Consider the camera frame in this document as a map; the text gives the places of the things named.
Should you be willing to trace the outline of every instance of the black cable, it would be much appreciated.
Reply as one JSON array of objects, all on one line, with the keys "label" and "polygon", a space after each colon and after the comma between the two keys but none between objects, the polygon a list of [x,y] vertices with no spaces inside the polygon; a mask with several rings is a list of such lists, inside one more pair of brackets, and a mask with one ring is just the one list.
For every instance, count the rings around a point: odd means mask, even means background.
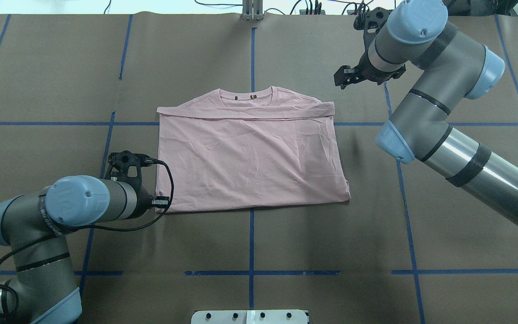
[{"label": "black cable", "polygon": [[293,14],[293,10],[295,9],[295,7],[299,4],[299,2],[301,2],[302,0],[297,0],[297,2],[294,4],[293,8],[291,9],[291,12],[289,14]]},{"label": "black cable", "polygon": [[360,6],[360,8],[359,8],[359,13],[361,13],[361,12],[369,12],[369,11],[371,10],[371,9],[369,8],[369,4],[370,4],[371,2],[373,2],[373,1],[375,1],[375,0],[371,0],[368,4],[366,4],[366,3],[365,3],[365,1],[363,0],[363,1],[361,2],[361,6]]},{"label": "black cable", "polygon": [[243,4],[204,4],[202,2],[199,2],[197,0],[194,0],[197,4],[200,4],[200,5],[203,5],[203,6],[234,6],[234,7],[237,7],[237,6],[243,6]]},{"label": "black cable", "polygon": [[345,8],[343,8],[343,11],[341,12],[341,15],[343,15],[345,13],[345,11],[347,10],[347,7],[349,7],[351,5],[355,5],[355,12],[357,12],[357,3],[356,2],[349,2],[349,4],[347,4],[347,6],[345,6]]},{"label": "black cable", "polygon": [[[8,254],[6,254],[3,258],[0,259],[0,265],[2,265],[2,263],[5,262],[5,260],[12,257],[17,252],[21,252],[21,251],[25,250],[26,248],[31,248],[31,246],[34,246],[35,244],[38,244],[38,243],[41,243],[41,242],[44,242],[44,241],[47,241],[47,240],[50,240],[50,239],[53,239],[56,237],[57,236],[55,236],[54,234],[50,234],[47,236],[43,236],[42,238],[38,238],[37,240],[31,241],[31,242],[21,246],[20,248],[16,248],[15,250],[12,250]],[[7,313],[0,312],[0,318],[10,318],[12,316],[15,316],[17,313],[17,310],[19,309],[19,296],[17,295],[17,292],[15,291],[15,289],[13,289],[9,286],[6,286],[6,285],[0,285],[0,289],[7,291],[8,293],[11,293],[13,295],[13,298],[15,299],[15,306],[13,307],[13,310],[11,312],[7,312]]]},{"label": "black cable", "polygon": [[107,9],[109,9],[109,7],[111,7],[111,0],[109,0],[109,4],[107,4],[107,7],[105,7],[105,10],[103,10],[103,14],[107,12]]},{"label": "black cable", "polygon": [[279,10],[277,8],[269,8],[269,9],[265,10],[265,12],[268,12],[269,10],[277,10],[278,12],[284,14],[281,10]]}]

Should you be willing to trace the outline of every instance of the robotic arm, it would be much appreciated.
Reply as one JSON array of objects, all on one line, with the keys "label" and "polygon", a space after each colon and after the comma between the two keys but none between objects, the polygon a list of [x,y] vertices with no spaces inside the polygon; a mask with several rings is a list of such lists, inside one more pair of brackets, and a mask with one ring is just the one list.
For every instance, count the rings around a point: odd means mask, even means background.
[{"label": "robotic arm", "polygon": [[[79,287],[65,235],[82,228],[132,231],[155,223],[169,208],[173,179],[168,166],[145,154],[112,153],[105,179],[67,176],[38,193],[0,203],[0,245],[11,246],[17,278],[0,285],[0,324],[69,324],[81,314]],[[153,197],[141,186],[141,167],[162,164],[171,180],[170,197]],[[137,176],[129,176],[130,168]],[[130,229],[92,225],[133,219],[152,207],[164,212]]]},{"label": "robotic arm", "polygon": [[378,146],[405,164],[424,162],[518,225],[518,168],[446,123],[462,98],[480,98],[497,83],[505,63],[447,22],[440,0],[405,0],[390,13],[362,15],[354,27],[365,25],[366,51],[355,68],[339,68],[336,86],[399,78],[407,61],[424,71],[377,135]]}]

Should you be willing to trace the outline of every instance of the black tape band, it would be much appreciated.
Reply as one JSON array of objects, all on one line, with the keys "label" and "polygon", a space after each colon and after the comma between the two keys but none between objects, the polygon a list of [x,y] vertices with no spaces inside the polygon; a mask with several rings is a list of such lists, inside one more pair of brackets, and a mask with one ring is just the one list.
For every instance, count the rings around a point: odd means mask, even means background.
[{"label": "black tape band", "polygon": [[[21,198],[21,197],[23,197],[23,195],[20,195],[20,196],[14,197],[14,198],[13,198],[13,200],[9,202],[8,206],[7,206],[7,207],[5,208],[5,210],[4,210],[4,213],[3,213],[3,215],[4,215],[4,216],[5,216],[5,213],[7,213],[7,210],[8,210],[8,208],[9,208],[9,206],[11,206],[11,204],[12,204],[14,201],[16,201],[17,199],[19,199],[19,198]],[[3,234],[3,237],[4,237],[5,242],[6,242],[7,244],[9,244],[9,240],[5,237],[5,234]]]},{"label": "black tape band", "polygon": [[459,171],[458,174],[448,178],[448,182],[450,182],[455,187],[462,187],[467,183],[471,182],[473,178],[475,178],[483,168],[489,162],[489,158],[491,158],[491,150],[479,143],[479,147],[477,148],[477,153],[473,156],[471,161],[467,163],[463,170]]},{"label": "black tape band", "polygon": [[121,215],[123,215],[123,212],[125,212],[125,210],[127,209],[127,191],[125,191],[125,188],[121,185],[121,183],[119,183],[118,181],[115,181],[115,183],[117,183],[121,189],[123,190],[123,193],[125,193],[125,205],[123,205],[123,208],[121,208],[121,213],[119,213],[119,215],[117,215],[117,217],[114,218],[114,220],[117,220],[119,219],[119,217],[121,217]]},{"label": "black tape band", "polygon": [[379,56],[380,59],[383,60],[383,62],[385,63],[389,63],[389,64],[393,64],[393,65],[399,65],[401,63],[395,63],[395,62],[391,62],[389,61],[388,59],[384,58],[381,53],[379,53],[379,51],[377,50],[377,42],[375,42],[375,53],[377,53],[377,55]]},{"label": "black tape band", "polygon": [[437,108],[441,109],[444,113],[447,114],[447,116],[451,114],[451,110],[444,103],[442,103],[442,102],[438,101],[437,99],[431,97],[430,95],[426,94],[425,92],[419,91],[419,90],[416,90],[416,89],[411,89],[411,90],[409,90],[409,93],[417,95],[417,96],[419,96],[419,97],[421,97],[423,99],[426,99],[430,103],[436,105]]},{"label": "black tape band", "polygon": [[69,257],[69,252],[60,254],[59,256],[54,256],[54,257],[49,258],[49,259],[45,259],[45,260],[29,263],[28,265],[16,267],[16,270],[17,270],[17,272],[31,270],[31,269],[34,269],[36,267],[48,265],[51,262],[63,260],[63,259],[68,258],[68,257]]},{"label": "black tape band", "polygon": [[447,23],[443,31],[413,64],[421,70],[428,69],[455,38],[458,31],[459,29],[455,25]]},{"label": "black tape band", "polygon": [[449,125],[447,127],[447,130],[445,131],[444,135],[441,137],[441,139],[437,142],[437,145],[435,145],[430,151],[429,153],[427,153],[427,155],[423,156],[423,158],[421,158],[419,161],[421,162],[425,162],[426,160],[429,160],[429,158],[431,156],[433,156],[433,154],[435,152],[437,152],[438,148],[441,147],[441,145],[447,140],[447,137],[449,137],[449,134],[451,133],[451,131],[453,130],[453,127],[451,125]]}]

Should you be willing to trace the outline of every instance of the folded t-shirt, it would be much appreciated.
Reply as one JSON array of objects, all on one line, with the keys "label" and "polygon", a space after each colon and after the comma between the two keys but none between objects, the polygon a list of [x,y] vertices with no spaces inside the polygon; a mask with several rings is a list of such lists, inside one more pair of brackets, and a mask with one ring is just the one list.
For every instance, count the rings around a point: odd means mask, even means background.
[{"label": "folded t-shirt", "polygon": [[[333,103],[272,86],[214,90],[160,107],[159,159],[173,174],[170,212],[332,203],[351,198]],[[167,172],[156,192],[169,195]]]}]

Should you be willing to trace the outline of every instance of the white bracket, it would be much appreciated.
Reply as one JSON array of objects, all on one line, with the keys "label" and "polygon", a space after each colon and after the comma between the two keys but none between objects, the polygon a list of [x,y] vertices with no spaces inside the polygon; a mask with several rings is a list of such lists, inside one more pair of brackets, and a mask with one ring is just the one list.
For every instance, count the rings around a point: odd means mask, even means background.
[{"label": "white bracket", "polygon": [[243,0],[243,20],[263,20],[263,0]]},{"label": "white bracket", "polygon": [[309,324],[302,310],[197,311],[191,324]]}]

